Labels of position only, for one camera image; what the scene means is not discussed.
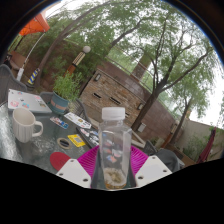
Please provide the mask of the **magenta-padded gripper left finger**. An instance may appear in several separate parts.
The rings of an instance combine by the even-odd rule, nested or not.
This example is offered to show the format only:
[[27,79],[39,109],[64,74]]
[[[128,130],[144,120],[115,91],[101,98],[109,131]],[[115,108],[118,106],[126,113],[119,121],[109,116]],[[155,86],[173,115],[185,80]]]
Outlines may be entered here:
[[62,152],[55,153],[55,169],[60,176],[84,188],[97,188],[98,146],[90,149],[78,159],[70,158]]

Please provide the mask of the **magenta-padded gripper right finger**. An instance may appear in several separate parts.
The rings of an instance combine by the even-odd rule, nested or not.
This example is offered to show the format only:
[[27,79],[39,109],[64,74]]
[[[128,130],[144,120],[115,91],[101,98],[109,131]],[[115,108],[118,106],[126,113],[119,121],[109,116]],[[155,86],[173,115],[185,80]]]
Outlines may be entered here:
[[146,186],[170,174],[170,169],[157,156],[147,156],[131,147],[129,181],[132,187]]

